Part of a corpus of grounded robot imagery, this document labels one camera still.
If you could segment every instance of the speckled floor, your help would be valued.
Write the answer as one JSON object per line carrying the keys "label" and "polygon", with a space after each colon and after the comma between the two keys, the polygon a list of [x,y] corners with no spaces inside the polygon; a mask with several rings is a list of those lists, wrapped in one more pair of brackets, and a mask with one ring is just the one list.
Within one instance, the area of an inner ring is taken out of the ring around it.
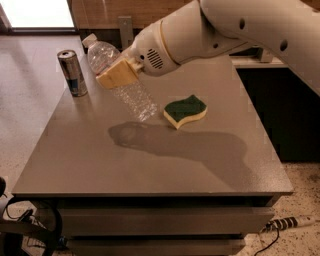
{"label": "speckled floor", "polygon": [[[56,59],[49,51],[82,48],[77,37],[0,36],[0,175],[10,192],[19,178],[65,88]],[[295,192],[274,206],[275,218],[314,215],[320,220],[320,164],[283,164]],[[247,246],[237,256],[254,255],[268,245],[276,233],[250,234]],[[320,255],[320,222],[281,231],[279,240],[259,255]],[[55,255],[72,255],[56,252]]]}

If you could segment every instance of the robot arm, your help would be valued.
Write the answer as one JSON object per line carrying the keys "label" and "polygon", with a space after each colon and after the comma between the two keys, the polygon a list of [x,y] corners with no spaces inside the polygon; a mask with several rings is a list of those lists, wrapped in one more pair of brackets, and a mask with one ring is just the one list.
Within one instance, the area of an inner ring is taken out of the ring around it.
{"label": "robot arm", "polygon": [[320,95],[319,24],[320,13],[300,0],[193,1],[142,30],[123,56],[137,72],[161,76],[195,58],[259,45]]}

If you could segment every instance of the bottle cap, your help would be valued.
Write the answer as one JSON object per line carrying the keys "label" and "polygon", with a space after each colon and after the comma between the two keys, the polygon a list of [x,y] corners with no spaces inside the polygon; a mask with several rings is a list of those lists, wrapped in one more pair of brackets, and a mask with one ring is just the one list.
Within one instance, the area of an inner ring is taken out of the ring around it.
{"label": "bottle cap", "polygon": [[88,48],[95,41],[97,41],[97,37],[95,36],[95,34],[90,34],[82,40],[82,44],[84,47]]}

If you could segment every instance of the plastic bottle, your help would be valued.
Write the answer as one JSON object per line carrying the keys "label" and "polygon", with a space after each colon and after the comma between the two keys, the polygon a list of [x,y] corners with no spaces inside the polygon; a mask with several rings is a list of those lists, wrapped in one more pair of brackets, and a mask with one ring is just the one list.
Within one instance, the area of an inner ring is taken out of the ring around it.
{"label": "plastic bottle", "polygon": [[[89,66],[96,75],[108,69],[121,55],[113,45],[98,41],[94,34],[86,37],[82,43],[88,48]],[[157,105],[140,81],[119,86],[110,91],[117,99],[125,103],[131,115],[139,121],[145,121],[157,111]]]}

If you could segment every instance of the black can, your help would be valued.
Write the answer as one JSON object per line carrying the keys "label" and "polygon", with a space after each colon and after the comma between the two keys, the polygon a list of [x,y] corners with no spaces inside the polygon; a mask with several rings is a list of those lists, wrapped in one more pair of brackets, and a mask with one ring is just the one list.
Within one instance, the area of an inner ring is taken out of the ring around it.
{"label": "black can", "polygon": [[73,50],[58,53],[58,60],[72,96],[83,96],[88,92],[77,54]]}

